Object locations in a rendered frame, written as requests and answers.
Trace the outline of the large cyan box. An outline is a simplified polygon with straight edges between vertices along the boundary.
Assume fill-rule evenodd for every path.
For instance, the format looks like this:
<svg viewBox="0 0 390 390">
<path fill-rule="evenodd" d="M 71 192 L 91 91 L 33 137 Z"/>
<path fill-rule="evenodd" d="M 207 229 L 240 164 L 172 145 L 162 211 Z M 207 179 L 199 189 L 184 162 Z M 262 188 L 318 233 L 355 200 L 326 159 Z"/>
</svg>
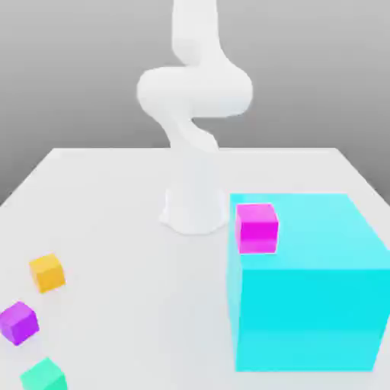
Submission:
<svg viewBox="0 0 390 390">
<path fill-rule="evenodd" d="M 390 317 L 390 250 L 344 193 L 234 193 L 269 203 L 273 254 L 240 254 L 228 228 L 227 300 L 239 372 L 372 370 Z"/>
</svg>

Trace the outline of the small purple cube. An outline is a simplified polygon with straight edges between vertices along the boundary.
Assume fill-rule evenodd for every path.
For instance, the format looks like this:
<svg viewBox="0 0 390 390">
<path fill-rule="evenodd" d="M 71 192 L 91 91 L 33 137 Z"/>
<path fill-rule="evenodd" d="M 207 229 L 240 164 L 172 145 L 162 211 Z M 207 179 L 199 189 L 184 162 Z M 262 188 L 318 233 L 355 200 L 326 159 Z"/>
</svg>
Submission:
<svg viewBox="0 0 390 390">
<path fill-rule="evenodd" d="M 0 332 L 15 346 L 25 342 L 39 330 L 35 311 L 21 301 L 0 313 Z"/>
</svg>

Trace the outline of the small magenta cube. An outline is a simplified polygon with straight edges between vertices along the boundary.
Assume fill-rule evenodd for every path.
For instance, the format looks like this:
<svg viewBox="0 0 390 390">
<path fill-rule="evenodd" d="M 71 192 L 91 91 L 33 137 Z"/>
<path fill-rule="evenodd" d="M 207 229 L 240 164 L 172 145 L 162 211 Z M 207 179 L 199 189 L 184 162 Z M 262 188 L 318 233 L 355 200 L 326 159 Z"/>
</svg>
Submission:
<svg viewBox="0 0 390 390">
<path fill-rule="evenodd" d="M 239 203 L 235 238 L 240 254 L 273 254 L 277 251 L 279 219 L 271 203 Z"/>
</svg>

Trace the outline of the small yellow cube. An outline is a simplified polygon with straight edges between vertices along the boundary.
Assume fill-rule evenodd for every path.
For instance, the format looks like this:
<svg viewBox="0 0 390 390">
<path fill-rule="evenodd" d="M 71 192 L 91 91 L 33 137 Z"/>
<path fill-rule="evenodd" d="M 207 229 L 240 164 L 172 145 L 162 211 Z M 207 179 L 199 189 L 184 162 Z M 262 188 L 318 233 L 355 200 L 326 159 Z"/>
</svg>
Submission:
<svg viewBox="0 0 390 390">
<path fill-rule="evenodd" d="M 55 254 L 47 254 L 32 260 L 29 267 L 40 293 L 46 293 L 66 284 L 62 264 Z"/>
</svg>

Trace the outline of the small green cube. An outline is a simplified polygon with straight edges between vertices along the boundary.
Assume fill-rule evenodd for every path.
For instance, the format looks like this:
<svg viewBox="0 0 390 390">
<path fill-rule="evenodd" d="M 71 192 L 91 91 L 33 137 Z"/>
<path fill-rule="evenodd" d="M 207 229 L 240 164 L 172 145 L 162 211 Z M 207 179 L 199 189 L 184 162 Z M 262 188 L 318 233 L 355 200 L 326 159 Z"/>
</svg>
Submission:
<svg viewBox="0 0 390 390">
<path fill-rule="evenodd" d="M 48 357 L 21 374 L 20 379 L 23 390 L 68 390 L 64 372 Z"/>
</svg>

